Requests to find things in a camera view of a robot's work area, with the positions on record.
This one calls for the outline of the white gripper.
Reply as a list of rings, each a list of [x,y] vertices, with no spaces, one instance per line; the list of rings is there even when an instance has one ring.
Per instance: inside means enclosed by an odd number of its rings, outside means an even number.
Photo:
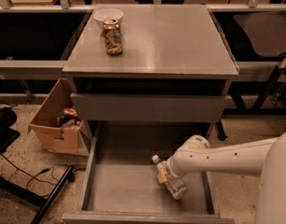
[[[170,173],[175,178],[181,178],[188,173],[197,171],[197,165],[201,163],[201,155],[210,144],[206,138],[201,135],[193,135],[186,140],[166,161]],[[157,179],[160,184],[167,181],[165,172],[159,170]]]

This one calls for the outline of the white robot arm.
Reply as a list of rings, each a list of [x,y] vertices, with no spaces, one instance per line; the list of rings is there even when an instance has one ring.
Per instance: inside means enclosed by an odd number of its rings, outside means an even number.
[[[210,146],[201,135],[191,136],[165,161],[153,156],[158,182],[174,199],[187,192],[182,178],[189,173],[218,172],[261,177],[254,224],[286,224],[286,133],[276,138]]]

